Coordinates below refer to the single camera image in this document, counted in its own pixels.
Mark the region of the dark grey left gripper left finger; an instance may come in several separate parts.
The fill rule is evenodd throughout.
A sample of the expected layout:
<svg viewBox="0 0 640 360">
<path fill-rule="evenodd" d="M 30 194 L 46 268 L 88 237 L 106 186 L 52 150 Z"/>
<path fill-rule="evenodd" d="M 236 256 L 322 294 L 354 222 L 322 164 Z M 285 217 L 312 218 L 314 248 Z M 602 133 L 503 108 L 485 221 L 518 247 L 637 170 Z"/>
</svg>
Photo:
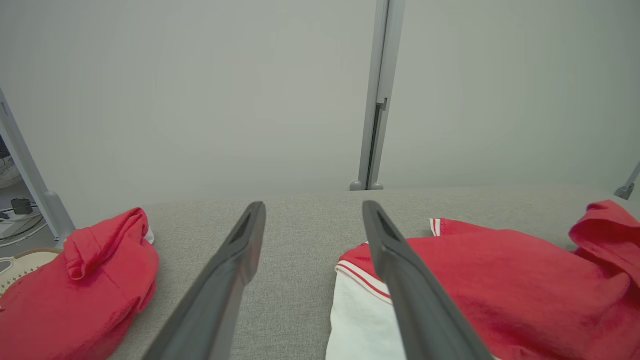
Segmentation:
<svg viewBox="0 0 640 360">
<path fill-rule="evenodd" d="M 252 202 L 144 355 L 146 360 L 228 360 L 245 287 L 258 272 L 266 205 Z"/>
</svg>

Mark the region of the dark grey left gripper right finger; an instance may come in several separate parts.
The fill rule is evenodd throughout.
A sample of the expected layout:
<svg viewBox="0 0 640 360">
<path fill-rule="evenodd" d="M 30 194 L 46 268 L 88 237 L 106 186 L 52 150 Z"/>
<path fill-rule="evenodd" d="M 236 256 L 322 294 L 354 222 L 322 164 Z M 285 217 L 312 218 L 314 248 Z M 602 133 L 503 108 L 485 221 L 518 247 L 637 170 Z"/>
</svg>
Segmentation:
<svg viewBox="0 0 640 360">
<path fill-rule="evenodd" d="M 375 273 L 387 285 L 409 360 L 491 360 L 486 344 L 382 206 L 362 204 Z"/>
</svg>

